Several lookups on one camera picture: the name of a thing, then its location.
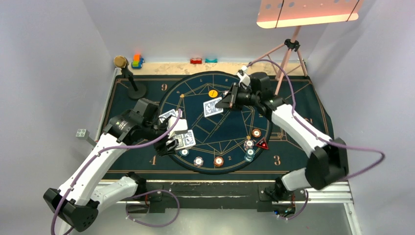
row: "yellow token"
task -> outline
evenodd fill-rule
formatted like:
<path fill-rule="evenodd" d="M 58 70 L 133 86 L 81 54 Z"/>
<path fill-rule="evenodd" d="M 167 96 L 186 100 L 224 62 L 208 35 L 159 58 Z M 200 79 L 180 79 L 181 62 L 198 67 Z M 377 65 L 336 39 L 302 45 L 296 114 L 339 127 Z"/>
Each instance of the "yellow token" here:
<path fill-rule="evenodd" d="M 209 91 L 209 96 L 210 96 L 211 98 L 215 98 L 215 97 L 217 97 L 217 96 L 218 96 L 218 92 L 217 92 L 217 91 L 215 91 L 215 90 L 210 90 L 210 91 Z"/>

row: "poker mat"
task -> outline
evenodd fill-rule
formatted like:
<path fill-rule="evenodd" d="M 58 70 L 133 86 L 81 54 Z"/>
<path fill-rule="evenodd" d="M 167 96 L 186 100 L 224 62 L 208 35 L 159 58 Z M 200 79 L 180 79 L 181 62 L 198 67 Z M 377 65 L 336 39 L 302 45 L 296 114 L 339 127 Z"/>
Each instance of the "poker mat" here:
<path fill-rule="evenodd" d="M 318 130 L 333 137 L 330 117 L 324 110 L 311 80 L 304 76 L 291 76 L 296 96 L 296 111 Z M 270 76 L 272 87 L 277 87 Z M 288 171 L 305 167 L 307 156 L 301 147 L 282 130 L 262 117 L 253 107 L 242 111 L 224 111 L 204 117 L 203 102 L 220 97 L 233 82 L 239 79 L 220 71 L 193 75 L 135 75 L 134 80 L 147 86 L 145 98 L 159 104 L 160 113 L 181 109 L 188 128 L 194 133 L 196 145 L 187 156 L 157 156 L 152 146 L 132 149 L 120 156 L 103 179 L 118 180 L 134 171 L 151 180 L 272 180 Z M 111 117 L 132 109 L 136 101 L 127 96 L 129 81 L 115 78 L 110 100 L 104 115 L 105 127 Z M 286 80 L 279 95 L 292 102 Z M 254 141 L 255 157 L 245 160 L 244 143 Z M 266 141 L 268 149 L 257 147 Z M 202 158 L 203 165 L 195 166 L 194 159 Z M 215 166 L 217 157 L 223 165 Z"/>

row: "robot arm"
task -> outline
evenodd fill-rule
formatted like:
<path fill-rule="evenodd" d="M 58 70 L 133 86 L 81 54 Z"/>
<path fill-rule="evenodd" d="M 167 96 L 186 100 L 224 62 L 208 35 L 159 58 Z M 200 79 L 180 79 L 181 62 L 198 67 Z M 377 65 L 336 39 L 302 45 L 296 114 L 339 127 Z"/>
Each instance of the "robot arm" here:
<path fill-rule="evenodd" d="M 127 148 L 122 147 L 132 145 L 140 139 L 151 141 L 158 138 L 174 125 L 176 118 L 171 117 L 174 115 L 167 115 L 163 120 L 159 120 L 157 104 L 144 98 L 138 100 L 132 110 L 113 117 L 95 148 L 75 173 L 58 189 L 49 188 L 45 192 L 44 199 L 50 209 L 55 212 L 59 202 L 70 189 L 58 215 L 77 231 L 82 232 L 95 221 L 98 212 L 124 198 L 147 192 L 146 180 L 133 172 L 104 188 L 95 188 L 110 166 L 127 151 Z M 155 143 L 154 148 L 160 156 L 174 153 L 183 148 L 178 144 L 187 132 L 186 120 L 179 119 L 170 135 Z M 112 146 L 121 148 L 98 154 L 102 149 Z M 76 180 L 76 184 L 71 187 L 82 170 L 83 173 Z"/>
<path fill-rule="evenodd" d="M 346 150 L 333 147 L 317 139 L 304 126 L 324 140 L 344 144 L 343 140 L 340 138 L 332 140 L 331 137 L 314 128 L 297 112 L 294 111 L 293 114 L 293 107 L 281 97 L 274 95 L 266 73 L 257 72 L 248 76 L 245 69 L 242 68 L 237 75 L 240 78 L 239 84 L 233 84 L 223 99 L 216 104 L 216 107 L 230 110 L 241 110 L 243 105 L 256 107 L 260 114 L 286 131 L 302 147 L 309 158 L 305 168 L 278 177 L 275 188 L 266 192 L 267 194 L 279 201 L 287 198 L 298 188 L 313 187 L 320 190 L 347 176 Z"/>

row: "playing card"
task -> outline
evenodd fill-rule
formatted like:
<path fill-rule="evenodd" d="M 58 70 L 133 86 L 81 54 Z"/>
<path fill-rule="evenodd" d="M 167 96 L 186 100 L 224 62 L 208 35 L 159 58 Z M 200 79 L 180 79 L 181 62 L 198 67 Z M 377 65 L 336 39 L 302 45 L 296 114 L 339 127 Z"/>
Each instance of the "playing card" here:
<path fill-rule="evenodd" d="M 177 117 L 178 112 L 175 111 L 174 109 L 167 111 L 166 113 L 162 114 L 159 116 L 159 121 L 160 123 L 163 122 L 166 118 L 168 118 L 169 116 L 173 116 L 173 117 Z"/>
<path fill-rule="evenodd" d="M 215 105 L 222 100 L 222 97 L 216 99 L 208 100 L 203 103 L 203 111 L 205 117 L 213 116 L 223 112 L 222 108 L 216 108 Z"/>
<path fill-rule="evenodd" d="M 176 135 L 174 139 L 178 140 L 178 145 L 176 146 L 176 150 L 181 149 L 189 149 L 192 146 L 196 145 L 196 140 L 193 135 L 193 131 L 189 130 L 187 133 Z"/>

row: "black stand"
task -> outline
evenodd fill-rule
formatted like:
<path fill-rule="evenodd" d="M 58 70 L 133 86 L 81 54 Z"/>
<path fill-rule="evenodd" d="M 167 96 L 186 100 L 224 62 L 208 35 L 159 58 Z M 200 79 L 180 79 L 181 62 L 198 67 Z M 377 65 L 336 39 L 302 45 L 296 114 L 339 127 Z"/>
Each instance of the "black stand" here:
<path fill-rule="evenodd" d="M 127 92 L 130 99 L 138 100 L 145 96 L 147 87 L 142 83 L 136 83 L 133 79 L 133 73 L 127 67 L 121 69 L 121 77 L 128 78 L 128 81 L 131 83 Z"/>

